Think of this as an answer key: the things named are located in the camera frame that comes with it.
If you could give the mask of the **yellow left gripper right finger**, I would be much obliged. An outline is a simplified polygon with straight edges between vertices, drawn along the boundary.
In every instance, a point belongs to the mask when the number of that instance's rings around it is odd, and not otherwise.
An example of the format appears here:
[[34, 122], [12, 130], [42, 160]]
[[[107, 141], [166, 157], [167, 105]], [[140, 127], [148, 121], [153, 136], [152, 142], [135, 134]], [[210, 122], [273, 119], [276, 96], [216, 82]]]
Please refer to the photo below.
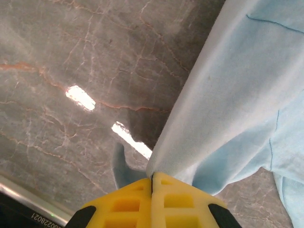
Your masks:
[[239, 228], [225, 203], [167, 174], [152, 176], [153, 228]]

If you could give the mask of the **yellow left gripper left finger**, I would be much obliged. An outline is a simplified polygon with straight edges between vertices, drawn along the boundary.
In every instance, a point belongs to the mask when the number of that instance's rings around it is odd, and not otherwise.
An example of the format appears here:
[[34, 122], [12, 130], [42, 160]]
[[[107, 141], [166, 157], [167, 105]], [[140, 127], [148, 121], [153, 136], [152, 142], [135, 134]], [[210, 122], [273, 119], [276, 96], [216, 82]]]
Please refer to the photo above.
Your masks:
[[79, 209], [67, 228], [150, 228], [151, 180], [144, 178], [92, 200]]

